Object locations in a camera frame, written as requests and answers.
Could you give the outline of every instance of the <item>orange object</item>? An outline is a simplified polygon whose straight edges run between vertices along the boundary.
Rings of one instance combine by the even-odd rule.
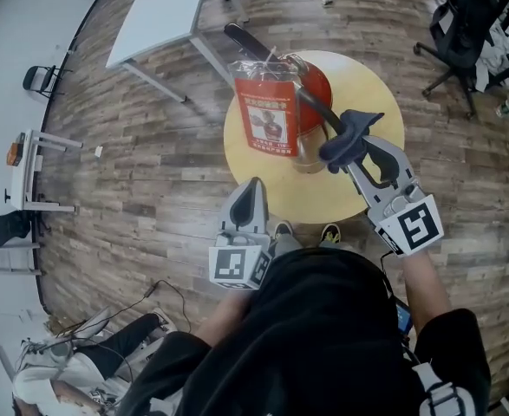
[[[22,156],[23,156],[23,144],[12,143],[10,146],[10,150],[8,151],[6,163],[9,166],[17,166],[19,165]]]

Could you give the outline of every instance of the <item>sneaker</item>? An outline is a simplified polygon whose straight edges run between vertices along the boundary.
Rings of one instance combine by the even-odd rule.
[[[273,238],[278,240],[283,234],[293,235],[292,226],[286,220],[277,224],[275,231],[273,232]]]
[[[155,308],[150,313],[154,313],[155,315],[158,315],[158,318],[160,319],[160,328],[161,331],[164,332],[164,335],[167,333],[171,333],[173,331],[177,331],[177,327],[173,323],[173,321],[167,316],[166,313],[161,308]]]
[[[339,244],[341,242],[341,230],[337,224],[326,224],[322,231],[321,242],[331,242],[333,244]]]

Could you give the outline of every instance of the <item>wooden table top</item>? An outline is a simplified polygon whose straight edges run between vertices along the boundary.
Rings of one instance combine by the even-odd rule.
[[[297,54],[318,66],[329,79],[333,90],[332,109],[337,115],[347,109],[385,113],[370,128],[370,133],[404,148],[401,110],[374,72],[345,55],[327,51]],[[260,177],[266,187],[270,213],[281,219],[325,224],[355,216],[367,207],[347,174],[331,174],[326,169],[316,174],[300,173],[293,168],[291,159],[248,147],[236,98],[225,117],[224,144],[233,177],[239,184]],[[379,168],[368,156],[364,165],[374,178],[378,177]]]

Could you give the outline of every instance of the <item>white shirt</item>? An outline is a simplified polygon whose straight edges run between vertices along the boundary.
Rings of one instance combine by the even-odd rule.
[[[36,404],[41,412],[45,406],[57,402],[51,380],[58,375],[56,366],[32,366],[16,374],[13,379],[13,394],[27,404]],[[63,380],[78,388],[91,398],[97,398],[98,390],[111,400],[119,400],[128,390],[128,384],[119,378],[104,380],[96,365],[84,354],[74,354],[57,380]]]

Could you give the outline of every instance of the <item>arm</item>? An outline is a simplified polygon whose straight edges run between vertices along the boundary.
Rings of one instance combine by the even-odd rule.
[[[69,404],[75,404],[78,406],[87,406],[92,408],[95,412],[101,410],[101,405],[95,400],[88,397],[78,388],[69,385],[63,380],[52,380],[52,388],[54,390],[57,400],[60,402],[68,402]]]
[[[452,309],[445,286],[426,251],[420,251],[402,260],[408,306],[416,334],[438,315]]]
[[[250,291],[227,291],[216,310],[202,322],[194,335],[210,347],[215,347],[243,321],[250,299]]]

